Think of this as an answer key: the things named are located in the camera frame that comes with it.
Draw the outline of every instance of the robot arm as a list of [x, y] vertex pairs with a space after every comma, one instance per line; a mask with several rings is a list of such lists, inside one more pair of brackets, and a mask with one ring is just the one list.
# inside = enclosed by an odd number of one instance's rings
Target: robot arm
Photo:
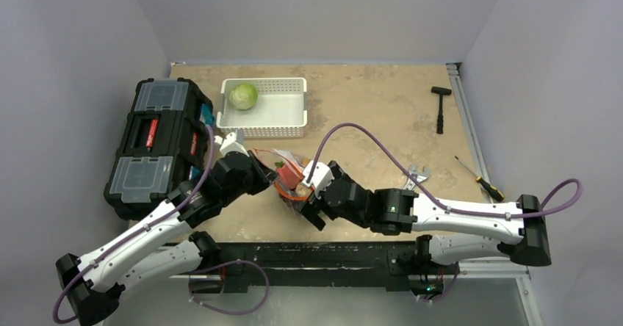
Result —
[[[191, 194], [198, 178], [180, 184], [147, 217], [103, 247], [83, 256], [66, 254], [57, 261], [64, 289], [83, 274], [67, 293], [81, 325], [94, 325], [106, 319], [118, 307], [120, 298], [150, 282], [192, 271], [218, 257], [217, 245], [204, 232], [194, 233], [189, 241], [165, 252], [151, 254], [171, 239], [190, 233], [202, 222], [217, 216], [241, 195], [255, 195], [272, 184], [276, 173], [252, 153], [246, 153], [241, 141], [242, 136], [237, 133], [217, 140], [224, 157], [216, 161], [201, 188], [179, 211], [171, 214]], [[103, 260], [98, 260], [104, 251], [117, 245]]]
[[[303, 174], [309, 177], [310, 164]], [[448, 236], [424, 235], [418, 238], [418, 260], [448, 265], [467, 258], [508, 256], [526, 266], [551, 264], [545, 221], [542, 217], [511, 218], [513, 214], [541, 211], [532, 195], [522, 195], [512, 203], [469, 203], [441, 200], [450, 207], [483, 213], [504, 213], [507, 219], [475, 217], [445, 211], [425, 195], [403, 189], [377, 189], [358, 185], [336, 162], [317, 163], [306, 185], [313, 187], [301, 214], [322, 230], [323, 212], [331, 220], [344, 218], [360, 227], [384, 235], [412, 231], [450, 231]]]

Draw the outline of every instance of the transparent toolbox lid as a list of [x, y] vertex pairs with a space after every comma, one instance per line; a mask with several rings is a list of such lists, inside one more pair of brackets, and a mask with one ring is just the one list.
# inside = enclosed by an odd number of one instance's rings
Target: transparent toolbox lid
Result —
[[140, 85], [135, 112], [184, 110], [188, 83], [173, 79], [154, 80]]
[[172, 163], [172, 156], [121, 157], [109, 193], [121, 194], [123, 203], [149, 203], [151, 193], [167, 191]]

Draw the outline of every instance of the wooden table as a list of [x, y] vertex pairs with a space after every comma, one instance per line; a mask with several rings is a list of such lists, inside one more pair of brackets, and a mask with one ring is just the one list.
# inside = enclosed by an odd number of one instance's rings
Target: wooden table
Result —
[[[175, 65], [170, 76], [192, 79], [215, 109], [220, 108], [224, 79], [302, 76], [307, 79], [309, 105], [305, 136], [246, 140], [246, 148], [280, 148], [313, 157], [329, 129], [338, 123], [358, 123], [405, 167], [413, 162], [428, 166], [432, 176], [425, 185], [435, 196], [483, 201], [473, 176], [453, 158], [457, 155], [473, 165], [454, 96], [444, 97], [444, 133], [436, 134], [439, 96], [431, 93], [431, 87], [450, 88], [444, 65]], [[405, 183], [405, 176], [376, 144], [354, 128], [340, 129], [329, 140], [320, 160], [332, 159], [367, 189], [402, 188]], [[389, 241], [421, 234], [383, 236], [346, 220], [325, 221], [324, 230], [318, 231], [270, 188], [239, 198], [196, 230], [207, 231], [216, 242]]]

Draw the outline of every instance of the red label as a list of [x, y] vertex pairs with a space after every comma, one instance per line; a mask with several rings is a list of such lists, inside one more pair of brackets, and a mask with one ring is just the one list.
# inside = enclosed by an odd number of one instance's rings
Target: red label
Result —
[[197, 152], [197, 140], [199, 136], [197, 133], [192, 133], [192, 142], [190, 142], [190, 155], [194, 156], [195, 152]]
[[154, 146], [154, 137], [156, 136], [156, 129], [158, 129], [158, 120], [152, 119], [151, 125], [149, 126], [149, 135], [147, 136], [147, 143], [145, 144], [145, 146], [148, 148], [150, 148], [151, 146]]

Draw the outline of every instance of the plastic bag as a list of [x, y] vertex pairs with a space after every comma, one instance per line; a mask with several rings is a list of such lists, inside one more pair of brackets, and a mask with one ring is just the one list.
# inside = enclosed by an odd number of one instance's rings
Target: plastic bag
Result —
[[251, 151], [264, 166], [277, 172], [273, 185], [279, 196], [288, 207], [299, 211], [312, 193], [310, 188], [301, 184], [303, 169], [312, 160], [286, 150], [253, 148]]

